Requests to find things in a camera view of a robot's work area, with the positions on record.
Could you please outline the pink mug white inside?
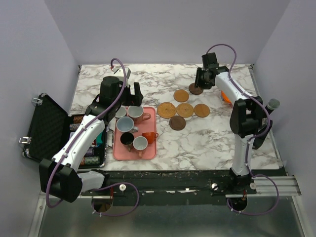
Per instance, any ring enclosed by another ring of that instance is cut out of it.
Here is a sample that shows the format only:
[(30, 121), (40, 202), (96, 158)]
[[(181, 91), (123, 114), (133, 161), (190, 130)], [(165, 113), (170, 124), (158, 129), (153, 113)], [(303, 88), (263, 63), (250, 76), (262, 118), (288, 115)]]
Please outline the pink mug white inside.
[(135, 124), (141, 124), (143, 121), (151, 118), (151, 114), (144, 112), (144, 108), (141, 106), (129, 106), (127, 113), (128, 116), (133, 119)]

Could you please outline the dark wood coaster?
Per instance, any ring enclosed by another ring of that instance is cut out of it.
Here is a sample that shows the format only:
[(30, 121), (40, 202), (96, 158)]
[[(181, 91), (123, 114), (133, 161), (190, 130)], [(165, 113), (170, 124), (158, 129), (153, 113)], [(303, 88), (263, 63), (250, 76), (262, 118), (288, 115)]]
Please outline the dark wood coaster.
[(169, 121), (169, 125), (173, 130), (179, 131), (185, 128), (186, 121), (181, 116), (173, 116)]
[(194, 95), (200, 95), (203, 93), (203, 89), (200, 87), (195, 87), (195, 83), (189, 85), (189, 92)]

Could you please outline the light wood coaster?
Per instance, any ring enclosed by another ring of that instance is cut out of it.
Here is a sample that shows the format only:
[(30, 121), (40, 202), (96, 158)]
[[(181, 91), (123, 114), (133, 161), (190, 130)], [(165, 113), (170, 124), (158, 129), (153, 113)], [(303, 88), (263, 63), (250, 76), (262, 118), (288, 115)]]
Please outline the light wood coaster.
[(210, 114), (210, 108), (206, 104), (197, 104), (194, 107), (194, 113), (200, 118), (205, 118)]
[(173, 97), (174, 99), (177, 101), (177, 102), (186, 102), (188, 101), (189, 99), (189, 94), (187, 91), (183, 90), (183, 89), (179, 89), (179, 90), (176, 90), (173, 94)]

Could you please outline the woven rattan coaster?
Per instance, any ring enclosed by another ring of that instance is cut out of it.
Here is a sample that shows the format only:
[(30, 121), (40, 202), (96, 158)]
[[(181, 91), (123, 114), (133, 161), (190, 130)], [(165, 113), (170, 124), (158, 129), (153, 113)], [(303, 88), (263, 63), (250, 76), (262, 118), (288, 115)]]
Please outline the woven rattan coaster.
[(183, 118), (188, 118), (193, 115), (194, 108), (189, 103), (181, 103), (177, 106), (176, 113)]
[(170, 102), (163, 102), (157, 108), (157, 113), (164, 119), (169, 119), (176, 114), (176, 107)]

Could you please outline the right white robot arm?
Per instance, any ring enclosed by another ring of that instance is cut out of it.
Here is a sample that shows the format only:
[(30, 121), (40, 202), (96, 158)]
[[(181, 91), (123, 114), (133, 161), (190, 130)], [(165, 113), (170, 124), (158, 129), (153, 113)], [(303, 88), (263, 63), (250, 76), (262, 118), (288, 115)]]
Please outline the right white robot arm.
[(239, 193), (252, 180), (251, 155), (254, 136), (258, 134), (265, 117), (263, 101), (259, 96), (252, 96), (231, 77), (226, 66), (219, 66), (216, 54), (202, 55), (202, 67), (197, 68), (195, 87), (211, 89), (213, 86), (223, 91), (233, 105), (230, 128), (235, 135), (235, 154), (228, 190)]

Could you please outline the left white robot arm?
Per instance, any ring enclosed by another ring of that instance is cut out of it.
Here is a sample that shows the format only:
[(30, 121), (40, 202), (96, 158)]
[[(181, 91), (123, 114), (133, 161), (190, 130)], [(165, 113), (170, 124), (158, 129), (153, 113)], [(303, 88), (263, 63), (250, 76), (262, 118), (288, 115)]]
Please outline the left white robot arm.
[(67, 202), (74, 202), (82, 193), (94, 190), (99, 195), (109, 191), (109, 182), (103, 171), (93, 170), (79, 173), (80, 163), (121, 106), (141, 106), (144, 96), (140, 84), (134, 83), (134, 94), (130, 92), (127, 80), (118, 77), (104, 77), (100, 93), (87, 107), (83, 120), (66, 145), (51, 159), (39, 164), (41, 190), (46, 198), (55, 196)]

